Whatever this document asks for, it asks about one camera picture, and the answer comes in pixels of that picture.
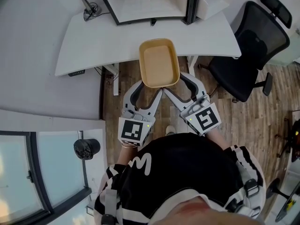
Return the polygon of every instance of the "shoe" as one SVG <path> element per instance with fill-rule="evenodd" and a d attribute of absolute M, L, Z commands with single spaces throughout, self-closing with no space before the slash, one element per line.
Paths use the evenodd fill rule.
<path fill-rule="evenodd" d="M 173 126 L 169 125 L 167 126 L 166 130 L 165 130 L 165 135 L 172 135 L 172 134 L 176 134 L 176 130 Z"/>

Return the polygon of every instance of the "plastic tray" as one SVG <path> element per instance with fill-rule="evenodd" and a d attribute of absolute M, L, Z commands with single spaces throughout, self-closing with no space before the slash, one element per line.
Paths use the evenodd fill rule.
<path fill-rule="evenodd" d="M 171 40 L 160 38 L 143 42 L 139 53 L 142 81 L 146 86 L 162 88 L 178 82 L 180 70 Z"/>

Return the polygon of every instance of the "window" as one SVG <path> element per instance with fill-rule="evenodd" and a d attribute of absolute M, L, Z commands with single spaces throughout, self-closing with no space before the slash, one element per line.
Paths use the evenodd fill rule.
<path fill-rule="evenodd" d="M 85 163 L 73 150 L 77 139 L 77 131 L 0 131 L 0 224 L 47 224 L 91 193 Z"/>

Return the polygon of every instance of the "glass panel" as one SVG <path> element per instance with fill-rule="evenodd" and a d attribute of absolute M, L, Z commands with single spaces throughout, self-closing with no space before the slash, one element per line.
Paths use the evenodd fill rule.
<path fill-rule="evenodd" d="M 78 132 L 37 133 L 44 184 L 53 207 L 84 188 L 83 164 L 75 152 Z"/>
<path fill-rule="evenodd" d="M 0 223 L 43 208 L 28 170 L 25 136 L 0 135 Z"/>

